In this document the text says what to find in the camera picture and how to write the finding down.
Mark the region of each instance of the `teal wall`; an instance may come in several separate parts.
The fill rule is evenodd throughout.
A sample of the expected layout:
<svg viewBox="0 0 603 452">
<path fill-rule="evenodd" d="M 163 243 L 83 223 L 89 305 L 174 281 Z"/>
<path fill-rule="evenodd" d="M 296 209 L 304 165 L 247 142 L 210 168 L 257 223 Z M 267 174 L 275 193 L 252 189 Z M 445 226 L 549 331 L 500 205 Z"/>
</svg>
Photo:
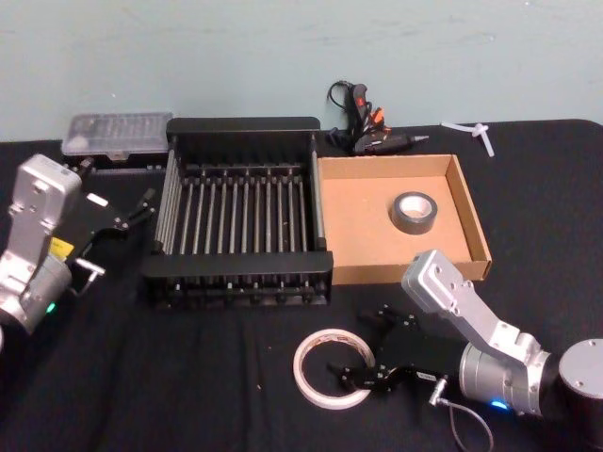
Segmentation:
<svg viewBox="0 0 603 452">
<path fill-rule="evenodd" d="M 390 125 L 603 122 L 603 2 L 0 0 L 0 140 L 162 109 L 330 128 L 342 77 Z"/>
</svg>

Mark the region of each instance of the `duct tape roll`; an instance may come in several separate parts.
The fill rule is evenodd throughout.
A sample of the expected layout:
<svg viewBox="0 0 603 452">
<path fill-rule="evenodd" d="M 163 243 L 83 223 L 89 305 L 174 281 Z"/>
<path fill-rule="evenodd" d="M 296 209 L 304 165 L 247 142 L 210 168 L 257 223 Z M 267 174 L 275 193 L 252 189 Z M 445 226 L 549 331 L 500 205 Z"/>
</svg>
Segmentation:
<svg viewBox="0 0 603 452">
<path fill-rule="evenodd" d="M 433 226 L 436 215 L 435 201 L 419 191 L 398 195 L 389 213 L 389 217 L 399 230 L 412 235 L 428 232 Z"/>
<path fill-rule="evenodd" d="M 303 396 L 321 408 L 327 410 L 345 410 L 346 408 L 356 406 L 367 398 L 370 390 L 361 389 L 342 397 L 335 397 L 319 393 L 305 379 L 305 375 L 303 374 L 303 360 L 305 356 L 312 348 L 326 342 L 347 344 L 362 355 L 367 366 L 372 367 L 375 365 L 375 357 L 370 347 L 356 334 L 338 329 L 321 330 L 306 337 L 295 352 L 295 357 L 293 358 L 293 376 L 295 377 L 295 382 Z"/>
</svg>

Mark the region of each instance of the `blue led light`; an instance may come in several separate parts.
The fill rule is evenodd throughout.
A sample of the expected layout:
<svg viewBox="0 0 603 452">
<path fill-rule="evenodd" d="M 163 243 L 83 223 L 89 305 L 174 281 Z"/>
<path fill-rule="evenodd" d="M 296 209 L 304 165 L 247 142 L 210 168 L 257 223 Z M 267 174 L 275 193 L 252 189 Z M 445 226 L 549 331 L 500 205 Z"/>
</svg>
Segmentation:
<svg viewBox="0 0 603 452">
<path fill-rule="evenodd" d="M 490 405 L 492 405 L 493 407 L 497 407 L 497 408 L 501 408 L 502 410 L 508 410 L 509 407 L 507 406 L 507 404 L 505 402 L 502 402 L 500 400 L 493 400 L 490 402 Z"/>
</svg>

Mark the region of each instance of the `cardboard tray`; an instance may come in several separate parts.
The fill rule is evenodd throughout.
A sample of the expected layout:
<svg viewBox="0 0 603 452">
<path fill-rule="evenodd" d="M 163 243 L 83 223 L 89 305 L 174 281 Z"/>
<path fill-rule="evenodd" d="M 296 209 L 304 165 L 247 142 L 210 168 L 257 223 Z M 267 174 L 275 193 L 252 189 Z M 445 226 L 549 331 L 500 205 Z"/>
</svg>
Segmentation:
<svg viewBox="0 0 603 452">
<path fill-rule="evenodd" d="M 469 280 L 483 280 L 492 257 L 456 155 L 395 155 L 318 160 L 333 284 L 399 283 L 416 254 L 441 250 Z M 389 218 L 407 191 L 438 206 L 432 229 L 399 231 Z"/>
</svg>

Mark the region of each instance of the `clear plastic case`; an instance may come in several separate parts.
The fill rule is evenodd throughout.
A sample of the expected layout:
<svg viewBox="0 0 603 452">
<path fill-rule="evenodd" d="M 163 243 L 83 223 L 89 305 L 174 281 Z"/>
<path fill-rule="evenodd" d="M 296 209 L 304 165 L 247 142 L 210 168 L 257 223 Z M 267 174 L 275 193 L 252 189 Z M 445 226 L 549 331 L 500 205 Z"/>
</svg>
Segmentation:
<svg viewBox="0 0 603 452">
<path fill-rule="evenodd" d="M 106 155 L 125 161 L 131 154 L 165 153 L 172 113 L 85 114 L 73 117 L 61 144 L 66 156 Z"/>
</svg>

